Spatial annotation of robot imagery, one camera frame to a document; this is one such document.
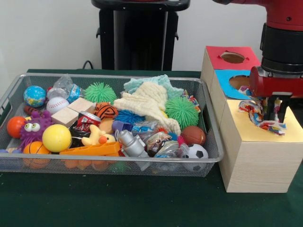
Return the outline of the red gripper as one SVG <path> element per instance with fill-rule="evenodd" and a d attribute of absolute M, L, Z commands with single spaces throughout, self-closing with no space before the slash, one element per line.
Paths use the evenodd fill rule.
<path fill-rule="evenodd" d="M 250 90 L 254 97 L 268 97 L 266 121 L 275 119 L 275 96 L 280 95 L 280 122 L 285 119 L 291 97 L 303 96 L 303 76 L 279 74 L 264 70 L 261 66 L 252 67 L 249 76 Z"/>

